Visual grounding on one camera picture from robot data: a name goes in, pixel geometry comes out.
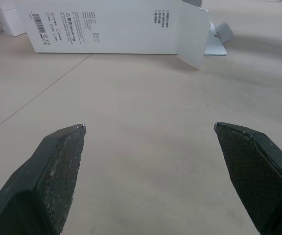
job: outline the floor tile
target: floor tile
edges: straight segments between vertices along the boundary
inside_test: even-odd
[[[0,123],[88,54],[37,54],[26,34],[0,35]]]
[[[239,83],[213,71],[231,64],[221,58],[197,71],[176,56],[92,55],[0,126],[0,188],[45,135],[85,123],[63,234],[257,234],[213,124],[247,125],[282,148],[282,122],[231,91]]]

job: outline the beige tile floor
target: beige tile floor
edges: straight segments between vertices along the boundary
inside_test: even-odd
[[[201,70],[176,56],[36,54],[26,35],[0,35],[0,188],[45,135],[85,123],[63,235],[257,235],[213,124],[282,149],[282,2],[204,7],[235,37]]]

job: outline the textured grip surface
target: textured grip surface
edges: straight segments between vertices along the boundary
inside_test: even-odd
[[[282,210],[282,174],[251,134],[220,124],[215,131],[230,179],[255,227],[265,233]]]

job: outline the white box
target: white box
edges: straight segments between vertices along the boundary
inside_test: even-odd
[[[0,0],[0,9],[1,11],[8,11],[14,9],[15,2],[13,0]]]
[[[201,66],[208,11],[181,0],[22,2],[36,52],[178,54]]]
[[[18,12],[16,9],[3,11],[1,13],[0,19],[2,20],[3,25],[5,27],[5,31],[8,34],[12,36],[18,36],[23,33],[26,33],[23,22],[20,19],[20,16],[18,15]]]

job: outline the open box flap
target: open box flap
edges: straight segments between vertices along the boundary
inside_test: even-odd
[[[181,3],[177,54],[187,63],[200,67],[211,23],[207,10],[186,2]]]

